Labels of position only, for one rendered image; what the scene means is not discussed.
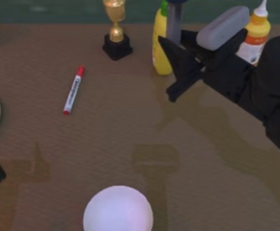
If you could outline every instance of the orange label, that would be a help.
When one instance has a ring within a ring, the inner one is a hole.
[[[248,43],[250,45],[261,45],[261,44],[265,43],[266,40],[267,40],[267,36],[255,38],[255,37],[251,37],[251,36],[247,35],[245,43]]]

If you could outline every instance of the glue bottle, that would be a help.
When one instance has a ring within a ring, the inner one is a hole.
[[[245,42],[241,44],[236,53],[237,56],[254,66],[256,66],[259,61],[270,32],[266,3],[267,0],[263,0],[262,4],[253,11],[250,22],[245,27],[248,31]]]
[[[162,0],[161,8],[156,13],[153,32],[153,66],[157,74],[161,76],[169,75],[172,72],[170,62],[158,42],[158,36],[166,37],[167,6],[167,1]]]

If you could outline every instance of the teal background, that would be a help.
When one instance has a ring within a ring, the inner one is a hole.
[[[185,23],[207,23],[232,6],[253,9],[261,0],[189,0]],[[160,0],[127,0],[124,23],[152,23]],[[268,0],[271,23],[280,23],[280,0]],[[0,0],[0,23],[108,23],[102,0]]]

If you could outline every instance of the table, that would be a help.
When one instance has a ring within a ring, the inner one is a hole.
[[[113,62],[109,25],[0,25],[0,231],[82,230],[87,202],[112,185],[148,197],[155,231],[280,230],[280,153],[260,122],[202,82],[170,103],[152,25],[125,27],[134,53]]]

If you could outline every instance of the red marker cap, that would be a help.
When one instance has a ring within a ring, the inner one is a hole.
[[[84,66],[79,66],[79,67],[78,67],[78,70],[77,70],[77,72],[76,72],[76,75],[77,75],[77,76],[80,76],[80,77],[83,77],[85,71],[86,71],[86,69],[85,69]]]

